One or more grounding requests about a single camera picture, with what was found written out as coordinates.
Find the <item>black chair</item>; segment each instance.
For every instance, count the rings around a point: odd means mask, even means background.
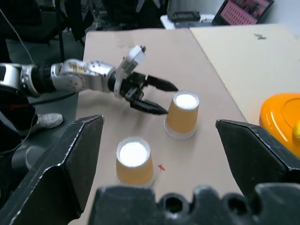
[[[14,25],[14,28],[23,41],[33,43],[49,44],[49,41],[58,35],[60,42],[60,59],[64,61],[65,53],[62,31],[67,27],[67,18],[60,9],[60,0],[55,0],[55,8],[40,6],[40,15],[40,25]],[[4,20],[0,23],[0,34],[7,39],[18,40],[17,35]]]

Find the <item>upside-down cup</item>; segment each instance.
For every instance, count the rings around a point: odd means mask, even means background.
[[[188,90],[178,91],[170,104],[164,127],[168,135],[175,139],[187,139],[196,131],[199,97]]]
[[[149,145],[138,137],[129,137],[120,142],[116,170],[121,184],[151,186],[154,169]]]

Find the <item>robotic hand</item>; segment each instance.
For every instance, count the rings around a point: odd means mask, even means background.
[[[4,63],[0,64],[0,87],[32,97],[57,90],[114,92],[115,97],[125,98],[134,109],[167,114],[168,111],[158,104],[142,100],[143,88],[148,85],[163,91],[178,91],[169,81],[133,72],[145,57],[145,51],[145,47],[135,46],[118,68],[98,60],[66,60],[43,67]]]

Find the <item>gray carpet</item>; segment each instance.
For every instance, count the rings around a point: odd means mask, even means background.
[[[84,47],[79,42],[74,41],[72,35],[63,34],[63,39],[65,58],[82,60]],[[7,45],[10,58],[14,63],[30,64],[30,59],[19,41],[7,40]],[[52,40],[50,42],[50,46],[34,43],[25,43],[25,46],[28,48],[28,51],[37,65],[43,65],[44,63],[51,65],[53,63],[60,62],[60,48],[58,40]],[[39,98],[30,98],[30,102],[51,99],[65,94],[67,93],[56,92],[53,94],[44,94]],[[37,113],[61,113],[64,116],[65,121],[62,126],[56,129],[45,130],[31,135],[24,142],[24,145],[37,145],[46,149],[50,145],[56,143],[65,131],[67,125],[75,119],[77,99],[78,94],[61,101],[36,106]],[[12,128],[12,125],[9,121],[3,118],[3,115],[0,115],[0,119],[4,120],[4,122]]]

